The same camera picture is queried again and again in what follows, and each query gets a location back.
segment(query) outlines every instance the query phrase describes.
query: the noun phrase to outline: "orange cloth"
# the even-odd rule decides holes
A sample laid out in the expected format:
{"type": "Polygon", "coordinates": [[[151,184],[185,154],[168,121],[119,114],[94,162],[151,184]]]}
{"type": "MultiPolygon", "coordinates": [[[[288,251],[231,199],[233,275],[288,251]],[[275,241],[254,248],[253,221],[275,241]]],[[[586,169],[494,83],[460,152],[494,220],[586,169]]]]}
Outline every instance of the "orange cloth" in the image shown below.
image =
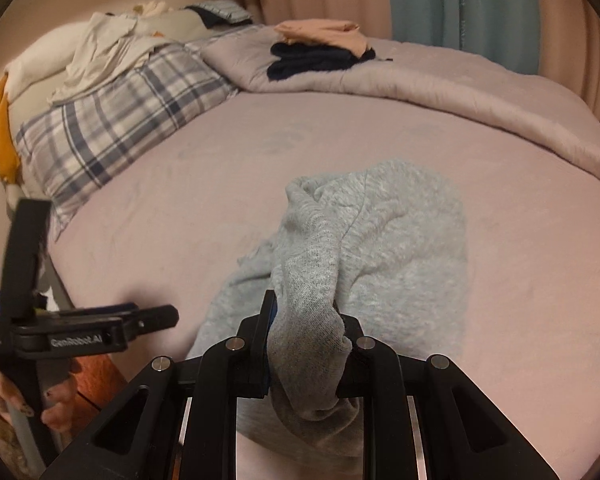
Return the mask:
{"type": "Polygon", "coordinates": [[[15,184],[20,169],[20,157],[13,147],[9,126],[9,102],[4,93],[7,74],[0,79],[0,178],[15,184]]]}
{"type": "Polygon", "coordinates": [[[369,50],[366,37],[360,26],[344,20],[288,20],[275,27],[285,37],[285,42],[325,44],[349,50],[354,56],[362,57],[369,50]]]}

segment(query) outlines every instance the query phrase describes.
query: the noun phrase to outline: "peach folded clothing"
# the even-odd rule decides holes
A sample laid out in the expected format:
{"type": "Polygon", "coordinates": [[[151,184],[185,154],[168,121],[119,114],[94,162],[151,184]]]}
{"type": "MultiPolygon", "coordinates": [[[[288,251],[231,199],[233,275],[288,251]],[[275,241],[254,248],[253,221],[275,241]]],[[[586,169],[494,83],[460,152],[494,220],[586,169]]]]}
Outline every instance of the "peach folded clothing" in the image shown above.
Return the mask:
{"type": "Polygon", "coordinates": [[[360,26],[344,20],[288,20],[278,24],[274,30],[285,37],[285,43],[338,46],[349,50],[357,58],[370,48],[360,26]]]}

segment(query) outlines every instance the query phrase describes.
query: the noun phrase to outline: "folded clothes stack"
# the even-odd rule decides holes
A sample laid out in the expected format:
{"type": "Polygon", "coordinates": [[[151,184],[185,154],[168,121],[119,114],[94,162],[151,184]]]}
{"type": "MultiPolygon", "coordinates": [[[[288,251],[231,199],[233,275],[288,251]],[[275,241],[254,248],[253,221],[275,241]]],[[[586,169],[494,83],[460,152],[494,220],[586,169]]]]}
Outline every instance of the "folded clothes stack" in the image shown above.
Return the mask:
{"type": "Polygon", "coordinates": [[[376,58],[357,23],[341,20],[290,20],[275,27],[283,40],[271,47],[280,58],[267,70],[280,81],[303,72],[346,70],[376,58]]]}

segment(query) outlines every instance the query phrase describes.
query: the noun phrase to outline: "navy blue folded clothing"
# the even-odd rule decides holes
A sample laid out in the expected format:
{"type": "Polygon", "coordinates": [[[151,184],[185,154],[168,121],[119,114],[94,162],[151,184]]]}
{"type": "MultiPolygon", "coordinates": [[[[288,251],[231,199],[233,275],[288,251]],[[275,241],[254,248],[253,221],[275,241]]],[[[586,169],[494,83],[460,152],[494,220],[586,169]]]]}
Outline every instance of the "navy blue folded clothing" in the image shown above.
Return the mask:
{"type": "Polygon", "coordinates": [[[272,81],[282,81],[303,72],[346,70],[357,63],[376,58],[376,51],[372,48],[357,58],[346,48],[304,43],[275,43],[271,47],[271,53],[280,58],[267,69],[267,75],[272,81]]]}

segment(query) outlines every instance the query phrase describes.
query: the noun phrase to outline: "human hand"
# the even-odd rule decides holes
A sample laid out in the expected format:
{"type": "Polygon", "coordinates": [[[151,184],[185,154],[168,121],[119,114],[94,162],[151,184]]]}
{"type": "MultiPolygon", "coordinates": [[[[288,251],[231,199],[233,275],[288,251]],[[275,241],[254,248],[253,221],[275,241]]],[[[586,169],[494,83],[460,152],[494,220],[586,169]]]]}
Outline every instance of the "human hand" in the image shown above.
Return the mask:
{"type": "MultiPolygon", "coordinates": [[[[45,393],[46,398],[54,402],[55,405],[45,410],[40,419],[43,424],[46,424],[49,428],[59,433],[66,433],[71,429],[75,397],[77,395],[77,383],[73,374],[80,371],[81,368],[78,362],[72,360],[72,373],[69,375],[69,378],[63,383],[51,387],[45,393]]],[[[34,415],[33,409],[25,403],[22,394],[15,384],[0,371],[0,416],[9,424],[12,424],[7,403],[14,406],[26,416],[34,415]]]]}

